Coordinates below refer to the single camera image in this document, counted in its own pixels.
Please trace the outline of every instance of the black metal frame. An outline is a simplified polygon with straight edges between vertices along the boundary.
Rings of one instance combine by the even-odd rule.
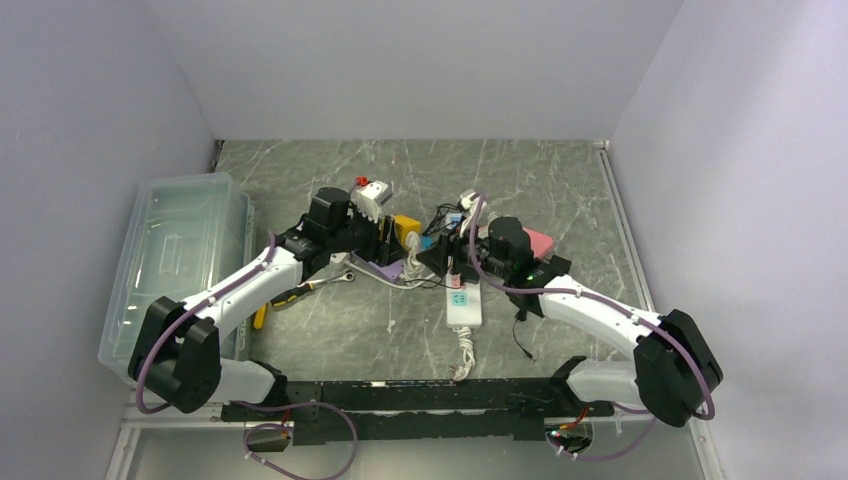
[[[570,371],[577,363],[579,360],[570,361],[563,369]],[[545,418],[577,417],[587,406],[573,395],[564,394],[562,386],[566,378],[567,372],[560,372],[553,378],[463,382],[299,381],[287,382],[285,390],[289,400],[286,403],[315,400],[347,411],[361,440],[492,435],[512,436],[514,440],[541,440]],[[589,416],[613,414],[609,402],[593,402],[588,407]],[[386,411],[398,413],[369,413]],[[226,405],[221,413],[224,422],[268,421],[281,417],[279,412],[263,414],[235,404]],[[294,420],[295,445],[320,445],[350,438],[347,424],[329,410],[297,409],[292,411],[291,419]]]

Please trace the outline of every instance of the pink sponge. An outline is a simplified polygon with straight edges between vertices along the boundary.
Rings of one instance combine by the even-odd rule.
[[[542,258],[553,251],[553,238],[545,235],[544,233],[539,233],[536,230],[530,230],[527,227],[524,227],[524,231],[527,232],[527,235],[530,235],[530,248],[533,249],[533,255],[535,255],[536,258]]]

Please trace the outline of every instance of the gray marble surface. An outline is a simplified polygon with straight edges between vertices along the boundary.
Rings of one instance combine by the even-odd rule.
[[[242,184],[259,228],[275,232],[295,224],[318,188],[347,188],[359,175],[392,185],[394,197],[384,207],[389,213],[424,224],[436,205],[474,187],[489,196],[492,210],[553,237],[556,253],[574,262],[575,279],[625,303],[639,302],[589,141],[228,141],[217,171]],[[531,361],[512,338],[515,307],[488,286],[483,299],[483,326],[472,338],[477,366],[469,378],[550,376],[573,355],[611,352],[576,328],[530,315],[516,334],[536,355]],[[398,291],[359,275],[270,312],[265,328],[254,332],[252,356],[292,380],[447,379],[460,351],[445,325],[445,306],[441,289]]]

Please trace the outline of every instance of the white power strip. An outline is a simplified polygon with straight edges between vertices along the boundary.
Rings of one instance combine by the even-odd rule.
[[[459,214],[450,214],[446,217],[445,223],[459,222],[461,218]],[[444,282],[451,287],[445,289],[448,327],[453,329],[480,327],[483,324],[483,298],[480,295],[480,284],[461,282],[459,275],[450,273],[445,275]]]

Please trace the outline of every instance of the white container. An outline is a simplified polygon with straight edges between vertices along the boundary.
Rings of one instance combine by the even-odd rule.
[[[179,302],[215,285],[253,257],[253,206],[226,173],[151,180],[139,187],[100,340],[100,362],[127,372],[147,307]],[[247,357],[247,322],[221,346]]]

